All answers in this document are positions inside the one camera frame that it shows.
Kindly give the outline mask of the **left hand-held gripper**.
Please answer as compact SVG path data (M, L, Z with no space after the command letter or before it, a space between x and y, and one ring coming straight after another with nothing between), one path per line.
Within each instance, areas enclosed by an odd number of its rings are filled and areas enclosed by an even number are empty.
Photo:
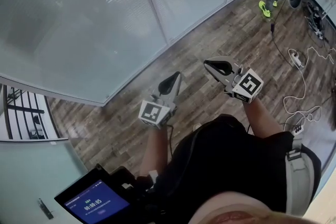
M179 71L161 81L150 97L142 101L138 119L144 124L161 129L177 110L174 102L181 81L182 75Z

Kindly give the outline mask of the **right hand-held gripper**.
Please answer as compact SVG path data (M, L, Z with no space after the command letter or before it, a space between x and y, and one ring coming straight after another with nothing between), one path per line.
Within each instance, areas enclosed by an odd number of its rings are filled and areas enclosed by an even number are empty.
M216 56L204 61L205 69L225 86L232 98L251 103L260 93L264 82L252 68L239 65L230 56Z

